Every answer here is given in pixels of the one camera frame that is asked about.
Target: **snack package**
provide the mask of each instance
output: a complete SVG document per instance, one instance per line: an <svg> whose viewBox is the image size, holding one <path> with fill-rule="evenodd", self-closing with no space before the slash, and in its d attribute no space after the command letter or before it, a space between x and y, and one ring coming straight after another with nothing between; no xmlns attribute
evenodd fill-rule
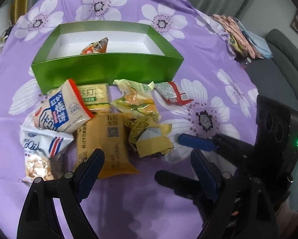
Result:
<svg viewBox="0 0 298 239"><path fill-rule="evenodd" d="M172 130L171 124L158 124L151 116L143 116L134 122L125 121L131 128L129 143L140 158L165 156L173 150L173 144L167 137Z"/></svg>
<svg viewBox="0 0 298 239"><path fill-rule="evenodd" d="M75 168L87 161L96 148L100 148L105 154L105 164L98 178L139 173L129 162L125 118L131 118L131 116L123 113L98 113L79 128L76 133L77 163Z"/></svg>
<svg viewBox="0 0 298 239"><path fill-rule="evenodd" d="M134 119L149 115L158 122L159 112L151 95L154 88L153 82L146 85L122 79L115 80L113 84L116 84L123 94L123 97L112 101L111 104L114 107L123 113L131 114Z"/></svg>
<svg viewBox="0 0 298 239"><path fill-rule="evenodd" d="M68 79L35 111L34 122L39 128L73 133L93 117L76 84Z"/></svg>
<svg viewBox="0 0 298 239"><path fill-rule="evenodd" d="M177 85L176 82L161 82L156 83L157 92L164 98L167 103L176 103L185 105L193 100Z"/></svg>
<svg viewBox="0 0 298 239"><path fill-rule="evenodd" d="M108 38L103 38L100 41L89 44L83 49L81 55L106 53Z"/></svg>
<svg viewBox="0 0 298 239"><path fill-rule="evenodd" d="M78 85L79 93L86 107L92 112L111 112L109 103L108 84ZM50 90L48 95L52 96L57 89Z"/></svg>
<svg viewBox="0 0 298 239"><path fill-rule="evenodd" d="M74 140L73 135L21 126L20 137L25 154L24 182L32 183L36 177L53 180L63 175L63 154Z"/></svg>

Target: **pile of clothes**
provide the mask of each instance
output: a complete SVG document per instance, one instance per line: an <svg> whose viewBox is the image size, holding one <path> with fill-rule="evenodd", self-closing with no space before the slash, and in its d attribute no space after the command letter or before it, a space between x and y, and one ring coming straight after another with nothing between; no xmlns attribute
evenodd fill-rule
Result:
<svg viewBox="0 0 298 239"><path fill-rule="evenodd" d="M272 52L265 39L247 31L237 18L217 14L213 14L211 18L230 33L230 44L242 57L272 58Z"/></svg>

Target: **wall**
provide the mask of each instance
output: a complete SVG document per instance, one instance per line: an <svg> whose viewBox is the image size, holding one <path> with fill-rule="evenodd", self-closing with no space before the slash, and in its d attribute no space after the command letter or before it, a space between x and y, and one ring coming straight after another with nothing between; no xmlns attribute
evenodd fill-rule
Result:
<svg viewBox="0 0 298 239"><path fill-rule="evenodd" d="M298 48L298 34L290 26L296 11L291 0L253 0L240 20L247 30L262 37L279 29Z"/></svg>

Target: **purple tablecloth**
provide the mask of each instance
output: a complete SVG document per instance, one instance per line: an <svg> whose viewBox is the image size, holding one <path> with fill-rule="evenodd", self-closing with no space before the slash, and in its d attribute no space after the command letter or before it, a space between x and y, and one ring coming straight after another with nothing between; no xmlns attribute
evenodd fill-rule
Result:
<svg viewBox="0 0 298 239"><path fill-rule="evenodd" d="M257 90L232 59L228 34L186 0L40 0L19 19L0 56L0 228L15 238L28 192L21 182L25 171L19 124L43 99L30 65L58 24L81 20L151 24L183 55L174 80L194 99L183 107L170 106L154 93L162 121L173 124L169 137L174 151L165 158L133 159L140 175L97 180L82 202L86 216L100 238L196 238L203 223L197 208L159 186L154 174L165 169L194 177L191 149L175 143L182 132L202 137L221 132L254 143ZM213 153L207 157L234 172ZM68 158L71 165L74 144ZM65 237L72 238L57 200L56 209Z"/></svg>

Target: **green box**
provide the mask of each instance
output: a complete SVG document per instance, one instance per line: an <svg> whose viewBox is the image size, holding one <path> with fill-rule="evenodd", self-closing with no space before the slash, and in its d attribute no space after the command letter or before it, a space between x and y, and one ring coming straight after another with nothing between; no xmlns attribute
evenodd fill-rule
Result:
<svg viewBox="0 0 298 239"><path fill-rule="evenodd" d="M106 36L107 53L80 55ZM46 94L70 78L77 85L112 84L115 79L171 81L182 62L182 55L150 25L84 21L59 25L40 48L32 70Z"/></svg>

